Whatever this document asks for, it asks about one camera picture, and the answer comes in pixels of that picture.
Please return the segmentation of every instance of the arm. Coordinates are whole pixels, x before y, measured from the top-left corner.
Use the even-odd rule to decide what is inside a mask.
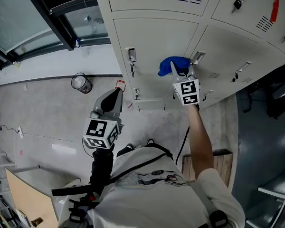
[[[190,152],[195,176],[213,166],[213,152],[210,139],[195,105],[188,106],[190,122]]]
[[[245,214],[217,170],[214,169],[211,142],[197,107],[190,105],[188,113],[191,159],[197,183],[201,185],[211,202],[227,215],[227,227],[243,228],[245,226]]]
[[[111,178],[113,167],[113,149],[114,144],[109,150],[97,148],[93,152],[94,161],[92,163],[92,175],[89,183],[99,185],[98,188],[93,190],[99,195],[101,195],[104,189],[104,184]]]

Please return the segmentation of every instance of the black cable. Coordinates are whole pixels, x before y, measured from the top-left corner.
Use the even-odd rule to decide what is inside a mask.
[[[1,125],[0,127],[1,127],[1,128],[2,128],[2,127],[5,127],[7,130],[14,130],[15,133],[19,133],[19,131],[17,131],[16,129],[14,129],[14,128],[8,128],[6,125]]]
[[[189,133],[189,129],[190,129],[190,127],[188,127],[188,129],[187,129],[187,131],[186,131],[186,135],[185,135],[184,141],[182,142],[182,145],[181,145],[179,154],[177,155],[175,164],[177,164],[177,161],[178,161],[178,159],[179,159],[179,156],[181,155],[181,151],[182,151],[182,149],[183,149],[183,147],[184,147],[184,145],[185,145],[185,142],[186,142],[186,139],[187,139],[187,135],[188,135],[188,133]]]
[[[92,155],[90,155],[90,154],[88,154],[88,153],[86,152],[86,149],[85,149],[85,147],[84,147],[84,138],[83,138],[83,137],[82,137],[82,139],[81,139],[81,143],[82,143],[82,147],[84,148],[85,153],[86,153],[88,156],[90,156],[90,157],[92,157],[92,158],[94,159],[94,157],[93,157]]]

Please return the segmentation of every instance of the lock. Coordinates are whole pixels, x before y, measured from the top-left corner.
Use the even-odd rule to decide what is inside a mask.
[[[135,100],[138,100],[139,97],[139,89],[134,89],[135,90]]]

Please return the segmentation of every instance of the red tag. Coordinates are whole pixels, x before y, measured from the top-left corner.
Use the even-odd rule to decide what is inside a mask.
[[[276,22],[277,14],[279,12],[280,0],[275,0],[271,11],[271,22]]]

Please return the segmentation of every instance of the wall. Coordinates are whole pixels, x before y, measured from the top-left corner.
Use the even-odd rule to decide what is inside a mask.
[[[9,66],[0,72],[0,85],[36,78],[85,74],[121,74],[112,45],[62,50]]]

